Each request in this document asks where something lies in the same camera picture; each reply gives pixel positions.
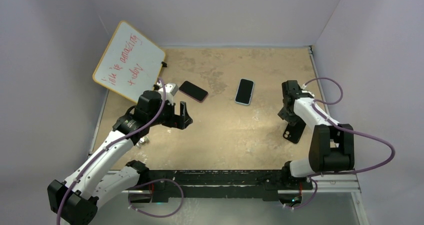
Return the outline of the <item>black phone case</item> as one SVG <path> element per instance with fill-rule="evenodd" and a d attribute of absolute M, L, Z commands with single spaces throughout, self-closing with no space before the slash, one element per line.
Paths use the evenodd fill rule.
<path fill-rule="evenodd" d="M 306 123 L 302 119 L 297 122 L 288 122 L 282 136 L 285 140 L 293 144 L 298 144 L 305 127 Z"/>

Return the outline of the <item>black phone with pink edge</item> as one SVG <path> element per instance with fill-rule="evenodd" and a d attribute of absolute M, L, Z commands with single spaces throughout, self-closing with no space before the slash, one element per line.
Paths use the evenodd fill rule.
<path fill-rule="evenodd" d="M 206 90 L 187 80 L 179 86 L 179 91 L 200 103 L 209 95 Z"/>

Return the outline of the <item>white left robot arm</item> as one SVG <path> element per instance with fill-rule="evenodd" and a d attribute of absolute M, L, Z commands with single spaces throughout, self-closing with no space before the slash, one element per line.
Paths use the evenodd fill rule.
<path fill-rule="evenodd" d="M 103 144 L 64 181 L 53 180 L 47 187 L 50 209 L 56 224 L 88 225 L 98 209 L 126 189 L 142 190 L 167 178 L 152 179 L 149 168 L 140 161 L 130 161 L 118 173 L 107 176 L 110 168 L 145 137 L 152 126 L 162 125 L 179 130 L 193 123 L 185 102 L 175 114 L 173 101 L 176 87 L 166 84 L 158 90 L 140 95 L 109 132 Z"/>

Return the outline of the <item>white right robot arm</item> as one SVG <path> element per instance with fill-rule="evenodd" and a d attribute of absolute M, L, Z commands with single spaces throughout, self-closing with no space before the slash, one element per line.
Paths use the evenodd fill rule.
<path fill-rule="evenodd" d="M 354 137 L 350 124 L 331 119 L 315 104 L 315 96 L 301 88 L 296 80 L 281 84 L 283 107 L 278 116 L 287 122 L 283 138 L 297 144 L 306 127 L 312 130 L 308 156 L 286 162 L 287 170 L 280 181 L 288 189 L 300 183 L 301 178 L 323 172 L 342 172 L 354 168 Z"/>

